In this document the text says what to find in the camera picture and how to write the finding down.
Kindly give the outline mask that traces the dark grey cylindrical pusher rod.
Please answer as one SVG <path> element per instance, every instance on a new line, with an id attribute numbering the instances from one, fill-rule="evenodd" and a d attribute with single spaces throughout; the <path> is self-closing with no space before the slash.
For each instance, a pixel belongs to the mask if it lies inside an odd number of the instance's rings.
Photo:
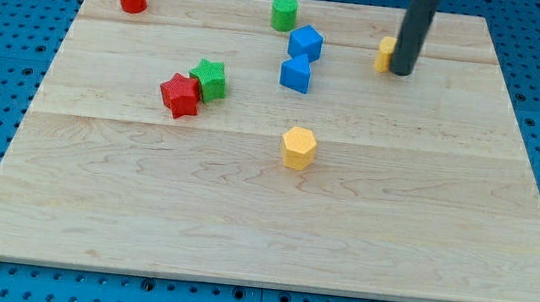
<path id="1" fill-rule="evenodd" d="M 391 57 L 389 70 L 393 74 L 404 77 L 413 72 L 439 2 L 410 0 Z"/>

